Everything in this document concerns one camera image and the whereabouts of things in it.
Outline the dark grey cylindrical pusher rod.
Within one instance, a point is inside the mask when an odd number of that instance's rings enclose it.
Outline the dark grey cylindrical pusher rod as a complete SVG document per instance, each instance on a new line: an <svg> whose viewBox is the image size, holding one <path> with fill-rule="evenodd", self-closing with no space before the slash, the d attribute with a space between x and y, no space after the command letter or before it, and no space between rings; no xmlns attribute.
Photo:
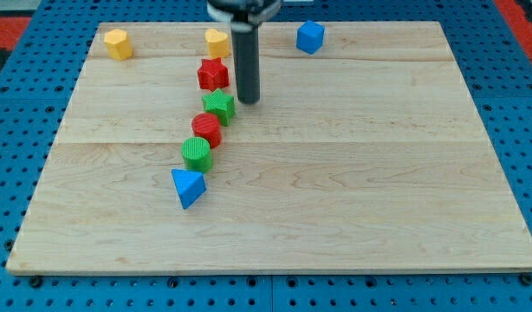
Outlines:
<svg viewBox="0 0 532 312"><path fill-rule="evenodd" d="M258 27L242 22L231 22L230 32L237 98L243 104L255 104L260 100L261 91Z"/></svg>

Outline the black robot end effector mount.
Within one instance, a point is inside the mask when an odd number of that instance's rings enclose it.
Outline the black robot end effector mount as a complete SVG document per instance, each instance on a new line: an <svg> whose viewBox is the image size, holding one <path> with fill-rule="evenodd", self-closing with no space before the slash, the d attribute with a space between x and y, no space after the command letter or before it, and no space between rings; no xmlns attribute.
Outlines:
<svg viewBox="0 0 532 312"><path fill-rule="evenodd" d="M281 0L207 0L209 16L219 22L264 23L281 9Z"/></svg>

